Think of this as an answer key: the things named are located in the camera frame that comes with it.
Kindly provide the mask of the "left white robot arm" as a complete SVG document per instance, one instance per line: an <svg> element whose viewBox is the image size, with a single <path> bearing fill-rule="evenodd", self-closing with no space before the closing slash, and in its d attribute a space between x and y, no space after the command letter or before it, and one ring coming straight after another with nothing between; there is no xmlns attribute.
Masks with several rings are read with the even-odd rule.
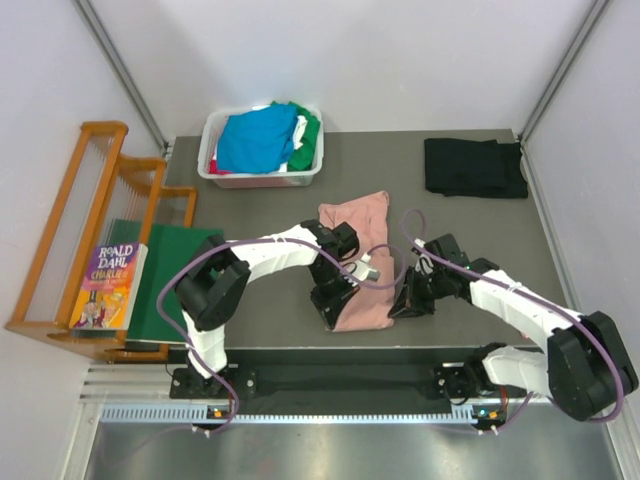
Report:
<svg viewBox="0 0 640 480"><path fill-rule="evenodd" d="M355 257L359 240L346 222L330 228L317 220L306 220L254 243L227 242L223 236L213 235L194 256L215 247L221 250L191 267L174 287L191 340L191 381L209 397L226 387L225 324L251 282L285 269L307 267L314 281L311 302L326 325L334 328L360 284L380 278L369 254Z"/></svg>

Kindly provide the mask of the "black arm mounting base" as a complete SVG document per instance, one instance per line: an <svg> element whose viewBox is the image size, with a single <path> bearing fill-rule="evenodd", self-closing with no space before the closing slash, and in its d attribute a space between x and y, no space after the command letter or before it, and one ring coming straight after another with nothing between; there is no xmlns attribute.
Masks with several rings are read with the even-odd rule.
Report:
<svg viewBox="0 0 640 480"><path fill-rule="evenodd" d="M243 412L400 411L446 407L434 370L472 347L229 349L221 372Z"/></svg>

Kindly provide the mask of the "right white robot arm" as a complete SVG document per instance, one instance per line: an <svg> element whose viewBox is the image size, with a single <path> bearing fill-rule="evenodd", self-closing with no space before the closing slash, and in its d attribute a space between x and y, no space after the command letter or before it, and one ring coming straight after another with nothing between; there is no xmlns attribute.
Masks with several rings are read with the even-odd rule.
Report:
<svg viewBox="0 0 640 480"><path fill-rule="evenodd" d="M589 421L639 387L639 378L611 317L561 307L512 279L497 264L469 260L455 238L415 239L416 265L407 270L389 314L432 314L437 301L461 299L515 328L536 345L528 351L493 342L473 351L449 395L487 396L511 386L545 396L569 417Z"/></svg>

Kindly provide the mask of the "folded black t shirt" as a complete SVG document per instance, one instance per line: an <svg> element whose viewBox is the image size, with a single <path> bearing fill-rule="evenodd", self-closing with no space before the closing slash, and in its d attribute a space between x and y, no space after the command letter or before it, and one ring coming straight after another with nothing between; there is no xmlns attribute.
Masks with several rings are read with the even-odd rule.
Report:
<svg viewBox="0 0 640 480"><path fill-rule="evenodd" d="M521 144L496 140L424 141L425 189L446 197L526 199Z"/></svg>

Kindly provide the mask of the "green t shirt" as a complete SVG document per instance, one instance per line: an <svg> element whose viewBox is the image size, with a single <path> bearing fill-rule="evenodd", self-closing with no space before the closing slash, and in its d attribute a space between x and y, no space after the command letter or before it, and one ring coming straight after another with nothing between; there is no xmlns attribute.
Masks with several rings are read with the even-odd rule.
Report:
<svg viewBox="0 0 640 480"><path fill-rule="evenodd" d="M304 142L313 162L321 121L308 109L296 103L272 103L266 108L266 118L270 128L267 143L267 173L278 171L283 162L285 143L291 139L298 115L304 115L308 120Z"/></svg>

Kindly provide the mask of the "white plastic laundry basket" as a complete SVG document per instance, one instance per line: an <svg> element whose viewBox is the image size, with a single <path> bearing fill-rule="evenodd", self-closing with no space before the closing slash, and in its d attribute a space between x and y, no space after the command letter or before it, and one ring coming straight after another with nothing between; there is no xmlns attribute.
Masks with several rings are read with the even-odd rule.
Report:
<svg viewBox="0 0 640 480"><path fill-rule="evenodd" d="M221 188L304 187L324 157L321 112L295 102L211 113L197 173Z"/></svg>

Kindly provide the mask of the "blue t shirt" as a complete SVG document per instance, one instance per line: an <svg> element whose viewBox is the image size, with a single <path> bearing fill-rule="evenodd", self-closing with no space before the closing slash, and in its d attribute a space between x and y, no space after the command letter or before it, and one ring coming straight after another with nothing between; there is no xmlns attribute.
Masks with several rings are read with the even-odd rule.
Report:
<svg viewBox="0 0 640 480"><path fill-rule="evenodd" d="M266 108L230 115L217 142L218 167L234 174L268 174Z"/></svg>

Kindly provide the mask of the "white t shirt in basket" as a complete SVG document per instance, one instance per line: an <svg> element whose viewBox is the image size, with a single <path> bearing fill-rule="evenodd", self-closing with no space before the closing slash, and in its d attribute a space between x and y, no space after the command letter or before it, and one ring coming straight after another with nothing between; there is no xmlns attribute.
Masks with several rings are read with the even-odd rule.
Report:
<svg viewBox="0 0 640 480"><path fill-rule="evenodd" d="M310 167L312 156L304 142L307 125L307 118L304 115L298 115L291 139L285 143L284 157L278 169L279 173L285 173L289 170L302 171Z"/></svg>

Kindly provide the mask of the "green book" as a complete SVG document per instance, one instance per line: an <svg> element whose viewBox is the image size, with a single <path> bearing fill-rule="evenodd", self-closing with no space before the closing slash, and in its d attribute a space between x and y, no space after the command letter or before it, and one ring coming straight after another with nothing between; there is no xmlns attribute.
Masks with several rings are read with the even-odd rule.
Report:
<svg viewBox="0 0 640 480"><path fill-rule="evenodd" d="M129 243L138 240L139 221L112 221L106 244ZM173 276L191 259L200 245L211 235L222 235L214 229L186 228L153 224L147 243L148 253L136 298L134 313L127 331L127 341L151 343L184 343L183 337L158 313L157 297ZM164 300L165 312L186 332L181 307L170 291Z"/></svg>

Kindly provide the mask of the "red t shirt in basket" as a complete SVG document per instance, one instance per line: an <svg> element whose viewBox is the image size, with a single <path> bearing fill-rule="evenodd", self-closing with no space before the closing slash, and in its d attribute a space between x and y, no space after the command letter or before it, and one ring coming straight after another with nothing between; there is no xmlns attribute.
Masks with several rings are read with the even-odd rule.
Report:
<svg viewBox="0 0 640 480"><path fill-rule="evenodd" d="M218 167L217 158L213 157L209 162L209 170L208 172L212 175L229 175L231 171L223 170Z"/></svg>

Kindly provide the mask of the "Roald Dahl book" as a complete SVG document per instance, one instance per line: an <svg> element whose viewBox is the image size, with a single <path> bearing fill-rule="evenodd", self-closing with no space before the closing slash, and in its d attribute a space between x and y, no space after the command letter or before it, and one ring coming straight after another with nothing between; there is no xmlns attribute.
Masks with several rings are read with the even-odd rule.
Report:
<svg viewBox="0 0 640 480"><path fill-rule="evenodd" d="M71 314L69 327L127 330L148 247L139 242L94 248Z"/></svg>

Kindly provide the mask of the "wooden rack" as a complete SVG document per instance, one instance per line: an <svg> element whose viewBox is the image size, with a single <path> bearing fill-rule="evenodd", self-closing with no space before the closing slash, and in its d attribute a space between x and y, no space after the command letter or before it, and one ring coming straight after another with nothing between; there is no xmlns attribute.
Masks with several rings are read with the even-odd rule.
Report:
<svg viewBox="0 0 640 480"><path fill-rule="evenodd" d="M128 133L120 121L89 121L66 168L7 330L109 363L163 363L170 347L153 341L132 347L124 331L82 338L69 324L93 248L106 242L118 219L138 227L135 240L149 240L156 224L189 227L198 192L168 186L168 163L122 152Z"/></svg>

